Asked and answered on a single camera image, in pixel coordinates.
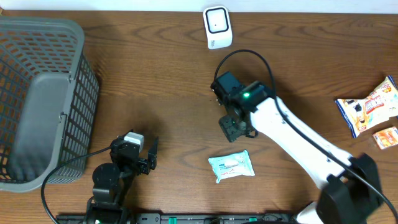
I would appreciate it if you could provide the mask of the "light teal snack packet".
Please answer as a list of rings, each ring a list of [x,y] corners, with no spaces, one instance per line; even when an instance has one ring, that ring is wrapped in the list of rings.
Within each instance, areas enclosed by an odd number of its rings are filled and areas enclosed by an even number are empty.
[[[233,153],[227,156],[210,157],[209,164],[216,176],[216,183],[219,184],[222,180],[244,176],[255,176],[251,159],[247,150]]]

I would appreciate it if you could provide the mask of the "yellow snack bag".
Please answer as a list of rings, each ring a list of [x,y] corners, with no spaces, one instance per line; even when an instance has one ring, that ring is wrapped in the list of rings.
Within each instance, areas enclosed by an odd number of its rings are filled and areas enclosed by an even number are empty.
[[[397,117],[397,85],[391,75],[363,99],[336,99],[352,137]]]

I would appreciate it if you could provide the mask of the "orange tissue box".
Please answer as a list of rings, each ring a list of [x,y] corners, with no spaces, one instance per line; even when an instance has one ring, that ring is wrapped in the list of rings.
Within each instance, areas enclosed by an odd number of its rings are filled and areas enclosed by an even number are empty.
[[[397,128],[395,126],[383,129],[373,134],[378,147],[381,150],[397,145]]]

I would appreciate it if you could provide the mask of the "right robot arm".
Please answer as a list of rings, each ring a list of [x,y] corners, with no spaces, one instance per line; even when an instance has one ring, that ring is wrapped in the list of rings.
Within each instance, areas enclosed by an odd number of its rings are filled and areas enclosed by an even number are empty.
[[[219,125],[229,142],[262,133],[276,142],[320,189],[316,202],[292,218],[296,223],[366,223],[383,203],[377,165],[367,154],[353,157],[298,119],[280,98],[256,81],[241,84],[226,72],[211,84],[227,114]]]

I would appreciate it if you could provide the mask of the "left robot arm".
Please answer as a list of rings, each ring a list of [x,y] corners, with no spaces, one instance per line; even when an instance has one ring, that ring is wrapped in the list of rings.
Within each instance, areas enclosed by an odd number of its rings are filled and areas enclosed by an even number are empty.
[[[93,196],[89,199],[83,223],[129,223],[131,213],[123,206],[124,198],[138,175],[148,175],[157,165],[159,139],[139,157],[140,145],[119,137],[110,145],[111,163],[98,166],[92,175]]]

